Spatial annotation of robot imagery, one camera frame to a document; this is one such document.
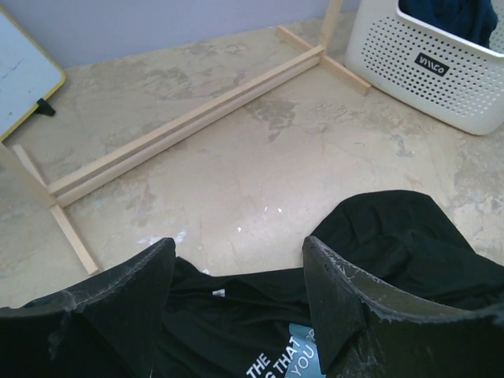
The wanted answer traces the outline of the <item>small whiteboard yellow frame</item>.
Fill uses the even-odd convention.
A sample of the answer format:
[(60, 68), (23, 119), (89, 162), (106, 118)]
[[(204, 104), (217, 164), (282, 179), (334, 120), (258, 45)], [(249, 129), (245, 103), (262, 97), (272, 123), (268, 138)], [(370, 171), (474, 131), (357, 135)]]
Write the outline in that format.
[(49, 98), (64, 84), (64, 70), (5, 11), (1, 11), (1, 140), (33, 113), (52, 117)]

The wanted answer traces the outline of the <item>black garment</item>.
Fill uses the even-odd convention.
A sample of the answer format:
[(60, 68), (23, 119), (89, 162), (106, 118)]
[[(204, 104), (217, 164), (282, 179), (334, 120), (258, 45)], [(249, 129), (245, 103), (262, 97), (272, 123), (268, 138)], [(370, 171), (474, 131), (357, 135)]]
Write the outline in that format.
[[(468, 311), (503, 306), (503, 267), (477, 254), (428, 195), (355, 195), (308, 237), (419, 298)], [(303, 265), (219, 277), (177, 258), (153, 376), (327, 377)]]

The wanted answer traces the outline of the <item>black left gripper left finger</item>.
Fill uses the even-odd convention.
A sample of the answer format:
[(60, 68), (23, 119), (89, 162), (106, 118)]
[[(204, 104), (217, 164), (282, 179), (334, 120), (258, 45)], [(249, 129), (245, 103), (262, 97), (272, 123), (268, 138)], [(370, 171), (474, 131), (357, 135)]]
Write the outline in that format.
[(1, 309), (3, 377), (148, 377), (176, 259), (163, 238), (127, 261)]

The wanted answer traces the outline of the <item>cream perforated laundry basket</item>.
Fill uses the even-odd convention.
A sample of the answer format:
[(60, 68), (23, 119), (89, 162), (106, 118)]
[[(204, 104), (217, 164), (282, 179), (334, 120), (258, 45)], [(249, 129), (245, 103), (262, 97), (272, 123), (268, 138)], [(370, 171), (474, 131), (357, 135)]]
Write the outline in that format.
[(361, 2), (345, 66), (372, 86), (472, 135), (503, 124), (503, 3), (490, 46), (404, 14), (396, 1)]

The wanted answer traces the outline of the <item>navy blue t shirt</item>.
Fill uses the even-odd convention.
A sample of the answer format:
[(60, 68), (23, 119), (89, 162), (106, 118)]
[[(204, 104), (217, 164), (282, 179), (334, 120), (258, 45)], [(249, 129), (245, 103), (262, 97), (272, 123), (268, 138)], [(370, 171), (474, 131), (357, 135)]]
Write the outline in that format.
[(483, 47), (489, 47), (498, 25), (491, 1), (402, 0), (398, 7), (404, 14)]

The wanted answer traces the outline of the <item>wooden clothes rack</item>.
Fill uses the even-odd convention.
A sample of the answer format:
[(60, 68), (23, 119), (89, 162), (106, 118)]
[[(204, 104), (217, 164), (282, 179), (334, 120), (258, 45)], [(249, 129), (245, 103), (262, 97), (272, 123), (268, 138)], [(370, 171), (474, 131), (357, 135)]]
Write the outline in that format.
[(99, 264), (66, 216), (64, 211), (66, 206), (318, 65), (357, 93), (361, 95), (369, 93), (371, 86), (367, 81), (328, 54), (342, 6), (341, 1), (328, 3), (316, 46), (309, 45), (307, 41), (284, 26), (277, 27), (276, 36), (289, 46), (298, 49), (300, 55), (51, 184), (45, 184), (28, 154), (20, 146), (14, 146), (12, 149), (2, 146), (1, 164), (25, 182), (49, 208), (82, 266), (89, 275), (94, 275), (100, 270)]

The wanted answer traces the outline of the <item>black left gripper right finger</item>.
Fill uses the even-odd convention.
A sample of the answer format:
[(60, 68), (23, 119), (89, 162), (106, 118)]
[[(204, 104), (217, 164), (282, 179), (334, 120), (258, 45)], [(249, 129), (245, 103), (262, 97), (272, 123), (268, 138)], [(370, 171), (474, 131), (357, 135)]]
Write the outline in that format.
[(302, 245), (321, 372), (327, 377), (501, 377), (503, 306), (468, 311), (407, 293), (319, 239)]

